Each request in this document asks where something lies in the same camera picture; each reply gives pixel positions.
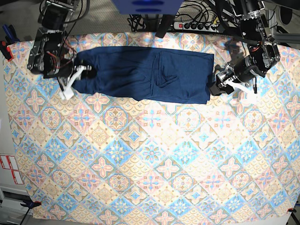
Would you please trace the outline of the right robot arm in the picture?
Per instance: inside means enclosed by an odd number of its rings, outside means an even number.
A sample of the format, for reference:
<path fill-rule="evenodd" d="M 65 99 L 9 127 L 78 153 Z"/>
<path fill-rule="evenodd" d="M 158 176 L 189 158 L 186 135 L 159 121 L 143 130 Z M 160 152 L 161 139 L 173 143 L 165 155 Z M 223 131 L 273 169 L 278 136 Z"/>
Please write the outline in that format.
<path fill-rule="evenodd" d="M 83 78 L 96 74 L 92 65 L 81 60 L 76 50 L 67 42 L 67 25 L 84 18 L 90 8 L 90 1 L 82 7 L 76 19 L 73 18 L 81 0 L 44 0 L 39 5 L 40 15 L 33 48 L 30 51 L 28 70 L 44 79 L 56 78 L 60 85 L 59 96 L 63 100 L 73 97 L 72 85 Z"/>

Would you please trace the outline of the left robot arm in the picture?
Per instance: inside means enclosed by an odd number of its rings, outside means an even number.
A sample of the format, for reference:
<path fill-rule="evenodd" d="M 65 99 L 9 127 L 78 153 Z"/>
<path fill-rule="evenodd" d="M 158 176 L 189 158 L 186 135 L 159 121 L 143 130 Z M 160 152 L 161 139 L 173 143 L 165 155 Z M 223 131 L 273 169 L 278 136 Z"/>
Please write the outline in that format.
<path fill-rule="evenodd" d="M 261 0 L 228 1 L 234 17 L 239 22 L 241 36 L 237 37 L 247 44 L 249 54 L 237 63 L 226 63 L 215 76 L 210 86 L 213 96 L 231 94 L 239 89 L 257 101 L 257 80 L 264 78 L 274 65 L 280 61 L 278 45 L 275 42 L 264 14 L 265 5 Z"/>

